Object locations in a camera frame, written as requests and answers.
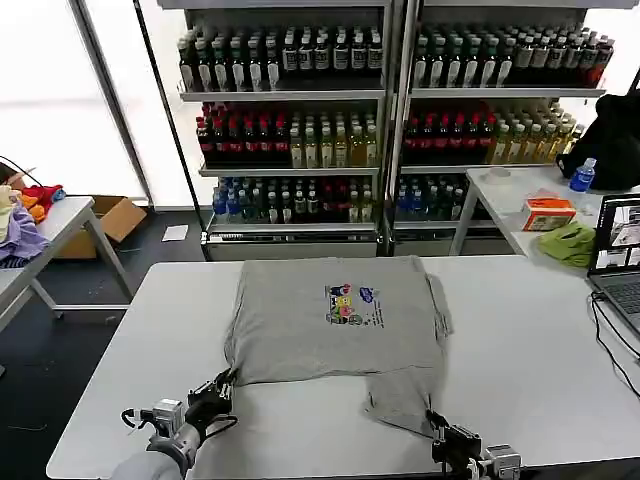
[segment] cardboard box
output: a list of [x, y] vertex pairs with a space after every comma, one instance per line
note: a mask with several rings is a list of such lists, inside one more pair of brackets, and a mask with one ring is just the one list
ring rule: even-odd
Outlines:
[[[147, 216], [147, 212], [126, 197], [93, 195], [93, 200], [95, 201], [93, 213], [100, 220], [104, 233], [117, 243], [122, 242]], [[55, 256], [55, 258], [66, 260], [86, 260], [96, 257], [97, 252], [91, 235], [84, 229], [76, 232]]]

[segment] pile of clothes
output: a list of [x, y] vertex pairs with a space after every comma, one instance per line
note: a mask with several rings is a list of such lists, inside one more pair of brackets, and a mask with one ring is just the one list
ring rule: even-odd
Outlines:
[[0, 268], [24, 267], [49, 245], [36, 229], [54, 201], [64, 198], [57, 187], [29, 187], [23, 192], [0, 185]]

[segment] orange box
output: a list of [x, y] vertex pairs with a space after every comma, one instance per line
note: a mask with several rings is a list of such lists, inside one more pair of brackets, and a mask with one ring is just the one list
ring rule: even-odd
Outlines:
[[525, 213], [522, 230], [526, 232], [555, 230], [569, 223], [576, 215], [571, 202], [563, 198], [529, 198], [522, 211]]

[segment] purple cloth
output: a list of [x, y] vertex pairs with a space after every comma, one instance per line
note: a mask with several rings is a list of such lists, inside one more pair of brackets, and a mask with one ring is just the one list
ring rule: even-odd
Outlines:
[[49, 246], [33, 221], [33, 217], [21, 203], [13, 206], [9, 217], [9, 228], [4, 242], [0, 242], [0, 260], [12, 256], [31, 260]]

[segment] water bottle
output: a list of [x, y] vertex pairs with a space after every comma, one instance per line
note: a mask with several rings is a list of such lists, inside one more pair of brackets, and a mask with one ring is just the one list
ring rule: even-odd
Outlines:
[[578, 193], [586, 192], [596, 176], [596, 171], [593, 168], [595, 165], [595, 158], [587, 158], [584, 165], [576, 168], [576, 171], [573, 172], [573, 176], [569, 180], [569, 188]]

